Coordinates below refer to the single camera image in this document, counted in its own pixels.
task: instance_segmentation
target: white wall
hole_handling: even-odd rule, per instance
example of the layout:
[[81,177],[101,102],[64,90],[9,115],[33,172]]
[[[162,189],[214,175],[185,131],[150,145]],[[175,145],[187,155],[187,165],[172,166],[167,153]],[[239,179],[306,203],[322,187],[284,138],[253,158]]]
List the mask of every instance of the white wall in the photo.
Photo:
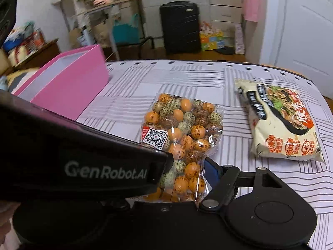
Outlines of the white wall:
[[51,0],[17,0],[16,25],[34,21],[36,28],[41,28],[46,40],[59,38],[60,51],[71,49],[68,30],[58,5],[51,5]]

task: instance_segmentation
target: black suitcase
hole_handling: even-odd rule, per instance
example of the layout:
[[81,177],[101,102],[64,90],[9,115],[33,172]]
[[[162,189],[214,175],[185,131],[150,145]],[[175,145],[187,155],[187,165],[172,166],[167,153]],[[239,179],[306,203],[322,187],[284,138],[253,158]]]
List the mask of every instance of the black suitcase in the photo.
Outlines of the black suitcase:
[[176,1],[159,7],[167,53],[192,53],[201,50],[199,9],[196,3]]

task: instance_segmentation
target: striped bedsheet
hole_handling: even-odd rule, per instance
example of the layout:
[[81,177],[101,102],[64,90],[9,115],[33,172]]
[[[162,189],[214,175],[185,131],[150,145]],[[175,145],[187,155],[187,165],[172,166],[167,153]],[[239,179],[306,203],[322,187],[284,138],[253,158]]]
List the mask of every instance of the striped bedsheet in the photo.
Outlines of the striped bedsheet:
[[[333,249],[333,116],[312,83],[289,71],[225,61],[140,60],[107,64],[110,81],[77,119],[90,127],[139,142],[140,124],[156,93],[223,105],[223,136],[212,159],[254,172],[264,166],[302,196],[318,216],[312,249]],[[258,158],[249,154],[252,136],[234,79],[297,89],[314,120],[326,164]],[[242,188],[238,195],[249,193]]]

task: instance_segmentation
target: snack bag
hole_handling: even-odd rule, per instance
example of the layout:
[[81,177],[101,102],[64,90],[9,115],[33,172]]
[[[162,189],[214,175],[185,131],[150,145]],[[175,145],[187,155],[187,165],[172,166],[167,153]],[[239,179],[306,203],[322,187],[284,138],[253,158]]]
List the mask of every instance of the snack bag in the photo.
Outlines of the snack bag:
[[306,106],[293,89],[235,80],[249,112],[256,156],[324,162],[316,128]]
[[162,175],[157,192],[144,200],[199,204],[211,190],[204,177],[204,159],[217,151],[222,117],[221,106],[157,94],[144,117],[141,144],[172,153],[174,165]]

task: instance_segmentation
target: pink box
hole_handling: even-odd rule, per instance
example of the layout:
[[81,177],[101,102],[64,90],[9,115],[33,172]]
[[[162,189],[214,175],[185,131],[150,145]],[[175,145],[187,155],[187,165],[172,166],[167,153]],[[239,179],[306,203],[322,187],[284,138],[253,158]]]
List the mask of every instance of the pink box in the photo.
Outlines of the pink box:
[[29,78],[14,95],[76,120],[108,83],[99,45],[59,54]]

